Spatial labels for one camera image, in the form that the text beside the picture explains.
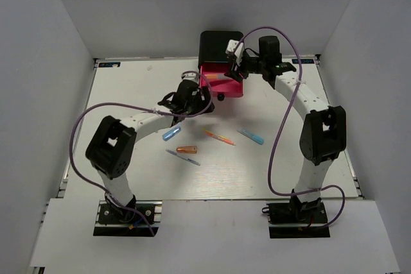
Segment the pink top drawer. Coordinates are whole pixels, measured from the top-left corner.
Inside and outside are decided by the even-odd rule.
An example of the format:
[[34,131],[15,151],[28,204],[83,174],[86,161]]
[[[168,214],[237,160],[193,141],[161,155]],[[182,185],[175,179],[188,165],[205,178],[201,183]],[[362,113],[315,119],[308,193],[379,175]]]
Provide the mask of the pink top drawer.
[[[229,64],[225,63],[205,63],[200,66],[200,74],[225,74],[229,69]],[[243,84],[228,78],[224,80],[208,80],[213,96],[218,101],[226,98],[240,98],[243,96]]]

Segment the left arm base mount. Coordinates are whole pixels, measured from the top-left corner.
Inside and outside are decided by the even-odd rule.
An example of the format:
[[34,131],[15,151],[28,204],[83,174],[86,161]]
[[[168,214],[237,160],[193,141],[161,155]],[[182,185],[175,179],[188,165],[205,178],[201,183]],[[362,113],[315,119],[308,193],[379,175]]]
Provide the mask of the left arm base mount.
[[161,222],[162,201],[136,201],[133,211],[117,208],[106,197],[98,205],[93,236],[153,237]]

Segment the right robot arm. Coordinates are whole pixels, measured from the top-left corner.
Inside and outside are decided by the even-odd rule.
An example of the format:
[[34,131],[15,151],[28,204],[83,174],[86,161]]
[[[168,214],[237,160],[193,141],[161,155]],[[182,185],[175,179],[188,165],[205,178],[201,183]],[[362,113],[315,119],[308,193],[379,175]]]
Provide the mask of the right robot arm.
[[279,39],[265,36],[259,39],[259,53],[250,56],[243,43],[230,39],[226,47],[230,69],[227,77],[241,82],[250,74],[259,74],[289,102],[303,121],[299,147],[304,157],[302,170],[291,195],[298,200],[290,205],[291,217],[299,222],[313,214],[313,206],[321,197],[326,174],[346,148],[346,112],[341,106],[323,102],[300,77],[301,71],[284,62],[279,51]]

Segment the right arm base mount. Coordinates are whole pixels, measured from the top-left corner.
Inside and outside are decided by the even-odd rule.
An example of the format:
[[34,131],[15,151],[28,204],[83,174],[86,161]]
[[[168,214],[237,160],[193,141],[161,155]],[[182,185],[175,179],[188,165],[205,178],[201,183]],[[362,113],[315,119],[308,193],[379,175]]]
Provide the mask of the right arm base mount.
[[293,196],[288,202],[267,203],[262,214],[268,218],[271,239],[329,238],[326,209],[321,198],[302,203]]

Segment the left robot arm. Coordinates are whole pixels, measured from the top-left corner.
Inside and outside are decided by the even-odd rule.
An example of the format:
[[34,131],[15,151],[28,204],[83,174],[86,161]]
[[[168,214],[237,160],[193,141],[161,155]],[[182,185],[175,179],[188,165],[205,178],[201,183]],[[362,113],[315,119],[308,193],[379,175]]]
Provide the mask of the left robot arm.
[[101,120],[85,156],[99,172],[108,190],[106,196],[117,201],[113,213],[120,221],[128,222],[136,214],[136,199],[126,176],[136,142],[175,126],[187,116],[210,113],[213,109],[209,88],[184,79],[177,91],[165,95],[151,112],[123,119],[106,116]]

